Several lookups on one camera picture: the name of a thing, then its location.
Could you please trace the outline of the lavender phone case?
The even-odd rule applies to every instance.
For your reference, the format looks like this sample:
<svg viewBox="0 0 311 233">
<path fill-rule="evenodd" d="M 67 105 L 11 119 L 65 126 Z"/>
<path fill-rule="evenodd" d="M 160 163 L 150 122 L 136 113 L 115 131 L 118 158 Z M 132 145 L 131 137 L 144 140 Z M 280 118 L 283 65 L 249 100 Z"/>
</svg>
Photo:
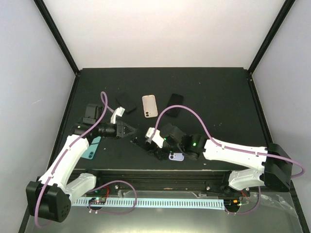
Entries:
<svg viewBox="0 0 311 233">
<path fill-rule="evenodd" d="M 178 161 L 178 162 L 182 162 L 184 160 L 184 155 L 183 153 L 174 153 L 174 152 L 171 152 L 169 154 L 169 157 L 168 157 L 171 161 Z"/>
</svg>

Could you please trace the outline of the black wallet pouch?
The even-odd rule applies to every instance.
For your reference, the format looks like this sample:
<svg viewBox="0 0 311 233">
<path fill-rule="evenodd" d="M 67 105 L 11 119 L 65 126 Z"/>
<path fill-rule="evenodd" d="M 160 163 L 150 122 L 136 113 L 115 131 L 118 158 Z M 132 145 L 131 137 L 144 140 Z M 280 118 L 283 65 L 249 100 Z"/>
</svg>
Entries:
<svg viewBox="0 0 311 233">
<path fill-rule="evenodd" d="M 129 95 L 127 93 L 121 93 L 118 94 L 115 97 L 117 103 L 125 109 L 125 112 L 127 114 L 133 112 L 134 110 L 137 109 L 137 106 L 135 105 L 135 103 L 133 102 L 133 100 L 129 97 Z"/>
</svg>

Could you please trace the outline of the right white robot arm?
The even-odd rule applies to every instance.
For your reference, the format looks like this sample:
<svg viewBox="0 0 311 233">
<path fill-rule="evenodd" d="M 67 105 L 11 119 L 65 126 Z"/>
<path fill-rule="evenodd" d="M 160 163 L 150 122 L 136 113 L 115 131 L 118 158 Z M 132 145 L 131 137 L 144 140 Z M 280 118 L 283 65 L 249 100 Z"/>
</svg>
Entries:
<svg viewBox="0 0 311 233">
<path fill-rule="evenodd" d="M 270 151 L 264 147 L 242 146 L 200 134 L 188 135 L 172 124 L 161 130 L 149 128 L 145 137 L 171 160 L 182 154 L 193 160 L 203 156 L 209 161 L 243 166 L 244 170 L 230 171 L 221 183 L 221 190 L 227 196 L 255 186 L 266 186 L 276 192 L 290 190 L 293 165 L 277 144 L 273 144 Z"/>
</svg>

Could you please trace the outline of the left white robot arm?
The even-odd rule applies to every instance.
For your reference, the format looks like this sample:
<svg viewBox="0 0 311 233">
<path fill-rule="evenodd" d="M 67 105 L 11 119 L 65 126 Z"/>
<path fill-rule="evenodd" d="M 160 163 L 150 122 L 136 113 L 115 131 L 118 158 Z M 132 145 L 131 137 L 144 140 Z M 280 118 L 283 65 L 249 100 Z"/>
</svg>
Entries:
<svg viewBox="0 0 311 233">
<path fill-rule="evenodd" d="M 102 123 L 105 111 L 106 109 L 98 105 L 89 104 L 82 121 L 73 126 L 52 165 L 35 182 L 29 182 L 26 197 L 30 215 L 36 219 L 63 222 L 70 212 L 71 205 L 83 194 L 88 191 L 94 194 L 103 191 L 104 181 L 93 174 L 83 173 L 72 182 L 69 182 L 69 178 L 94 139 L 123 138 L 136 132 L 134 128 L 117 120 L 125 111 L 123 107 L 113 110 L 110 121 Z"/>
</svg>

